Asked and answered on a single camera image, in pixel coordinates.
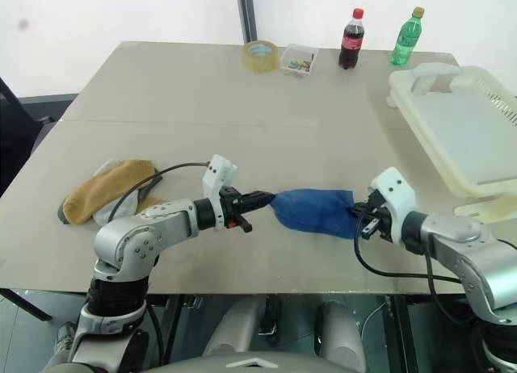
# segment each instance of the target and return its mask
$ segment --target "green plastic bottle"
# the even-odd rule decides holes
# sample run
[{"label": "green plastic bottle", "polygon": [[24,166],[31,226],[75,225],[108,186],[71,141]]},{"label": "green plastic bottle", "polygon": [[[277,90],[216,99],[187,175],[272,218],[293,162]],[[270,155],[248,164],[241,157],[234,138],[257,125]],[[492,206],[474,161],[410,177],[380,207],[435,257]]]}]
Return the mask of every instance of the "green plastic bottle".
[{"label": "green plastic bottle", "polygon": [[402,25],[401,32],[398,33],[397,44],[392,51],[389,61],[394,65],[405,65],[411,57],[414,46],[422,33],[422,23],[424,9],[415,7],[410,20]]}]

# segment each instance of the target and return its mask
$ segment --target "table leg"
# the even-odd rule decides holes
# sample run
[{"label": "table leg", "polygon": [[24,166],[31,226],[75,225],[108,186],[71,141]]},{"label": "table leg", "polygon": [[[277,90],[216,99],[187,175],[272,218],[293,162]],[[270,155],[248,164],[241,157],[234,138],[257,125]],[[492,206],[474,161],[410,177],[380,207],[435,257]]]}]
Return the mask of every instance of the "table leg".
[{"label": "table leg", "polygon": [[391,295],[390,310],[383,310],[385,336],[391,373],[418,373],[417,356],[411,332],[406,297]]},{"label": "table leg", "polygon": [[0,288],[0,295],[6,298],[7,300],[11,301],[12,303],[16,304],[23,310],[27,311],[29,314],[35,316],[40,321],[47,322],[52,319],[52,317],[49,314],[41,311],[34,304],[27,302],[24,298],[22,298],[20,295],[18,295],[12,290]]},{"label": "table leg", "polygon": [[165,344],[163,362],[170,363],[170,355],[178,329],[179,318],[185,301],[184,295],[169,295],[162,318],[162,333]]}]

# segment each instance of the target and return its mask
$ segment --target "plastic container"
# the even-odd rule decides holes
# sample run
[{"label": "plastic container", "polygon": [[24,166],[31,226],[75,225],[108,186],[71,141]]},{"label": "plastic container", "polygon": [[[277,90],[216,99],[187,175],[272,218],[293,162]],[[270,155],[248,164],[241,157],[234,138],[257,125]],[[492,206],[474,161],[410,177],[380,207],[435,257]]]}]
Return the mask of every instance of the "plastic container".
[{"label": "plastic container", "polygon": [[308,77],[314,69],[318,51],[317,48],[290,44],[280,58],[280,70],[288,75]]},{"label": "plastic container", "polygon": [[451,192],[491,200],[456,214],[494,222],[517,217],[517,99],[482,68],[421,64],[391,73],[398,107]]}]

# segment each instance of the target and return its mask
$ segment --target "red bottle label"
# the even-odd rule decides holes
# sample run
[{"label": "red bottle label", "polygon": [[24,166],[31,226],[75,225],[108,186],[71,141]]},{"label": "red bottle label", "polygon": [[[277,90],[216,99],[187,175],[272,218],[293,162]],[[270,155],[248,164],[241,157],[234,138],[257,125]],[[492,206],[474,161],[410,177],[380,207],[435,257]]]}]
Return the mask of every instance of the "red bottle label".
[{"label": "red bottle label", "polygon": [[351,38],[349,36],[344,36],[341,41],[341,45],[348,50],[358,50],[361,48],[362,43],[363,38]]}]

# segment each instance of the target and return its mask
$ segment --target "white wall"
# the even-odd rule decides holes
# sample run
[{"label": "white wall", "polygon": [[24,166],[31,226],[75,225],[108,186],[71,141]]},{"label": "white wall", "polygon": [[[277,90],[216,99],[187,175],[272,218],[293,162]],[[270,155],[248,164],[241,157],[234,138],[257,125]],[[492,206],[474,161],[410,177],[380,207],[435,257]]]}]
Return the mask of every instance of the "white wall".
[{"label": "white wall", "polygon": [[241,44],[237,0],[0,0],[0,76],[77,93],[123,40]]},{"label": "white wall", "polygon": [[[391,49],[414,6],[417,50],[451,52],[517,94],[517,0],[254,0],[259,39],[337,48],[355,6]],[[237,0],[0,0],[0,76],[19,96],[77,93],[123,40],[241,44]]]},{"label": "white wall", "polygon": [[258,37],[338,48],[356,6],[364,8],[364,48],[392,49],[413,7],[423,6],[415,50],[451,52],[517,94],[517,0],[254,0]]}]

